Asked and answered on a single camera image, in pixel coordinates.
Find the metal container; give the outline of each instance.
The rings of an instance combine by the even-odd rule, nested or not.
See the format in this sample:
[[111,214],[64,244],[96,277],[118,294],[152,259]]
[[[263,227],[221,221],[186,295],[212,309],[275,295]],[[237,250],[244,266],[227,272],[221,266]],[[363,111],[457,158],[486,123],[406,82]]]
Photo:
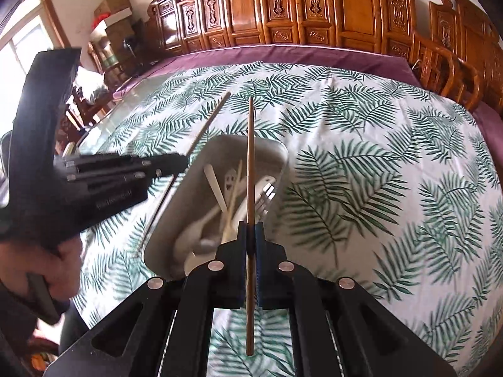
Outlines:
[[[217,205],[217,201],[204,174],[204,166],[211,164],[215,171],[220,188],[226,172],[243,161],[241,177],[246,175],[247,137],[223,134],[214,137],[200,151],[185,177],[180,183],[171,200],[162,206],[154,217],[154,226],[147,234],[147,246],[143,260],[149,269],[166,280],[178,279],[185,274],[180,271],[180,264],[173,261],[173,245],[180,233],[192,222],[203,217]],[[275,191],[282,193],[282,176],[288,166],[288,150],[280,143],[269,139],[255,138],[255,181],[265,175],[273,176]],[[246,192],[236,198],[236,208],[245,199]],[[275,208],[280,200],[275,197],[271,201],[270,210]],[[210,222],[203,232],[218,229],[220,215]]]

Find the tablecloth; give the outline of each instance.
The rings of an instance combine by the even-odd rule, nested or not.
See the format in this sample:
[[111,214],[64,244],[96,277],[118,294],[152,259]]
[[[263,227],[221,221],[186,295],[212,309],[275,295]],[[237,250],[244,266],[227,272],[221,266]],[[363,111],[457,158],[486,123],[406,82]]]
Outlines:
[[[418,87],[343,69],[229,65],[169,77],[100,151],[187,151],[218,100],[227,105],[194,153],[218,134],[256,135],[289,151],[290,181],[273,241],[315,275],[351,276],[466,375],[500,328],[503,199],[487,146],[460,105]],[[154,274],[136,253],[169,179],[148,201],[84,234],[75,304],[94,326]],[[256,311],[248,358],[242,311],[215,312],[208,375],[293,375],[288,314]]]

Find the wooden chair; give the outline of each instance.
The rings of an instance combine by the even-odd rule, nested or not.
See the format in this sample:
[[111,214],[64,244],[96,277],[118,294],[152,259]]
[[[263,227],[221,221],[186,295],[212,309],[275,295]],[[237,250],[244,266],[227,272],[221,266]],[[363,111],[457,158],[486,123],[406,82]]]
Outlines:
[[82,128],[67,109],[56,131],[56,154],[62,154],[68,143],[77,143],[82,135]]
[[87,45],[87,53],[92,58],[96,71],[103,75],[105,85],[107,85],[112,93],[115,92],[119,86],[131,79],[134,70],[140,66],[139,59],[136,57],[128,57],[115,65],[105,67],[91,42]]
[[113,99],[113,94],[110,92],[100,95],[92,105],[82,97],[81,89],[77,90],[73,87],[72,95],[74,96],[74,103],[79,109],[80,119],[83,123],[82,127],[94,125],[96,123],[94,116],[99,112],[107,113],[110,111],[109,104]]
[[429,17],[431,39],[459,58],[466,91],[502,114],[503,51],[487,14],[469,0],[442,0],[429,2]]
[[483,89],[477,70],[417,31],[408,61],[424,89],[461,103],[471,112],[480,102]]

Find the glass table top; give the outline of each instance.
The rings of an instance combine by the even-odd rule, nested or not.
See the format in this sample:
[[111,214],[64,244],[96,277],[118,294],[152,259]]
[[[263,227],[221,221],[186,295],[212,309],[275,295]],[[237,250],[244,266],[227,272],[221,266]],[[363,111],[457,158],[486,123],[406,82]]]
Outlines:
[[144,100],[154,92],[170,74],[143,79],[117,103],[108,114],[95,124],[79,144],[81,154],[95,154],[115,128]]

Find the wooden stick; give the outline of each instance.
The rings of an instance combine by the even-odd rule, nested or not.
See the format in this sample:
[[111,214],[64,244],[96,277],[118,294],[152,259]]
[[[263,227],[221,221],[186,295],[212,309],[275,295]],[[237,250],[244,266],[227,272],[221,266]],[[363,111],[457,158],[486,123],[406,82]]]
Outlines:
[[[198,135],[196,136],[196,138],[192,142],[191,146],[189,147],[189,150],[185,154],[187,157],[190,157],[190,155],[192,154],[192,152],[196,148],[197,144],[199,143],[199,141],[203,137],[203,134],[205,134],[205,132],[208,130],[208,128],[210,127],[211,123],[213,122],[213,119],[216,118],[216,116],[218,115],[218,112],[220,112],[220,110],[222,109],[223,105],[225,105],[225,103],[227,102],[227,99],[229,97],[230,97],[230,92],[227,92],[225,95],[223,95],[222,99],[220,99],[220,102],[217,104],[217,107],[213,110],[213,112],[211,113],[211,115],[208,118],[208,120],[206,120],[206,122],[204,123],[204,126],[201,128],[201,130],[199,131]],[[154,222],[154,218],[157,215],[157,213],[159,212],[159,209],[161,208],[162,204],[164,203],[164,200],[166,200],[166,197],[168,196],[169,192],[173,188],[174,182],[177,181],[177,178],[178,178],[178,174],[174,174],[173,177],[172,177],[172,179],[171,179],[171,181],[169,182],[168,188],[164,192],[163,197],[161,198],[161,200],[160,200],[160,202],[159,202],[159,204],[157,206],[157,209],[155,210],[154,214],[150,217],[150,220],[148,221],[148,223],[146,225],[146,230],[145,230],[145,232],[143,234],[143,239],[140,242],[140,244],[138,245],[138,247],[136,248],[135,254],[137,254],[138,252],[140,252],[141,249],[143,248],[143,244],[145,243],[145,240],[147,238],[147,234],[150,232],[150,229],[152,228],[152,224]]]
[[[255,119],[253,99],[248,105],[247,226],[255,228]],[[253,356],[255,332],[255,252],[246,254],[246,355]]]

